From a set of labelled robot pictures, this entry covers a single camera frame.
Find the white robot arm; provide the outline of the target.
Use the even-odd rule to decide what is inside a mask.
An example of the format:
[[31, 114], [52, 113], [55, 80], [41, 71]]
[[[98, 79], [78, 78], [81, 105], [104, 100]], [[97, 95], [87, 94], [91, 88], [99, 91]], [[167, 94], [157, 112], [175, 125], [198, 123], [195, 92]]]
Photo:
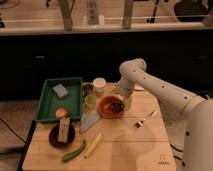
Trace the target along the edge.
[[119, 94], [128, 97], [136, 84], [171, 105], [187, 120], [181, 171], [213, 171], [213, 98], [195, 93], [154, 77], [146, 72], [141, 58], [119, 66]]

